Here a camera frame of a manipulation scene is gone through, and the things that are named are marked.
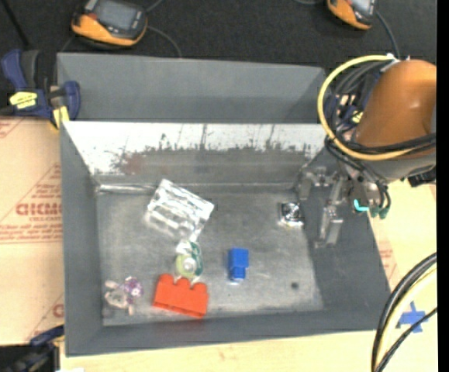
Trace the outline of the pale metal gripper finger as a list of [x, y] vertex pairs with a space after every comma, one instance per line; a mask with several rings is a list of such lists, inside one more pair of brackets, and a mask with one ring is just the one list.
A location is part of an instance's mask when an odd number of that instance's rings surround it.
[[296, 192], [300, 201], [306, 201], [314, 188], [326, 186], [326, 168], [324, 166], [303, 167], [297, 177]]
[[336, 246], [340, 238], [340, 230], [344, 223], [341, 215], [344, 180], [337, 177], [327, 190], [322, 190], [319, 196], [319, 221], [314, 241], [316, 248]]

